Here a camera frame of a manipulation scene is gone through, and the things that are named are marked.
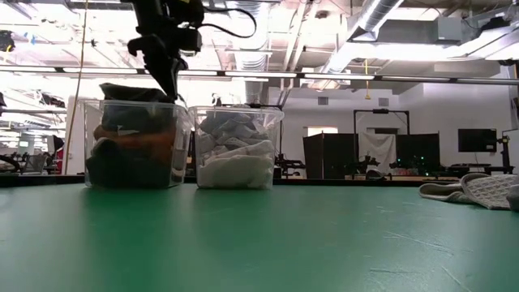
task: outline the green table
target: green table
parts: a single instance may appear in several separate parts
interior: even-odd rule
[[[416,188],[0,189],[0,291],[514,291],[519,214]]]

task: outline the red object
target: red object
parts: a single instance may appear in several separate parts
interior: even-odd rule
[[[63,167],[63,148],[59,149],[57,152],[56,152],[56,160],[58,162],[56,162],[56,165],[58,166],[58,171],[57,173],[58,174],[62,174],[62,167]]]

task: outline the clear plastic bin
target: clear plastic bin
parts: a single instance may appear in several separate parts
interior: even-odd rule
[[[192,119],[178,105],[85,101],[85,182],[165,188],[183,182]]]
[[[190,113],[199,187],[272,187],[281,111],[196,106]]]

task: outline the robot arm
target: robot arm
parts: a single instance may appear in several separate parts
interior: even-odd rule
[[[180,50],[199,52],[202,36],[197,28],[204,21],[200,0],[122,0],[133,4],[137,32],[141,37],[128,42],[133,56],[141,51],[144,68],[159,83],[171,102],[177,100],[177,77],[187,69]]]

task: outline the black cable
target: black cable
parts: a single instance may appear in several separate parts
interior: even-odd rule
[[[438,8],[434,7],[435,4],[431,5],[431,4],[427,4],[427,3],[424,3],[424,2],[421,2],[421,1],[418,1],[418,0],[407,0],[407,1],[408,2],[415,2],[415,3],[418,3],[418,4],[422,4],[425,7],[429,7],[431,9],[434,9],[436,12],[438,12],[438,16],[441,16],[441,11],[439,11]]]
[[[252,23],[254,24],[254,32],[252,32],[252,34],[250,34],[248,36],[240,36],[237,33],[231,32],[230,30],[228,30],[226,28],[223,28],[223,27],[221,27],[219,25],[216,25],[216,24],[201,24],[197,28],[201,28],[201,27],[216,28],[216,29],[221,30],[222,32],[225,32],[225,33],[227,33],[227,34],[229,34],[229,35],[231,35],[233,37],[238,37],[238,38],[249,38],[249,37],[254,36],[254,34],[256,33],[256,29],[258,28],[258,24],[256,23],[256,19],[254,18],[254,16],[249,11],[245,11],[245,10],[240,9],[240,8],[218,8],[218,9],[212,9],[212,8],[204,7],[204,9],[206,11],[212,12],[212,13],[224,13],[224,12],[227,13],[227,12],[231,12],[231,11],[241,12],[244,15],[247,15],[252,20]]]

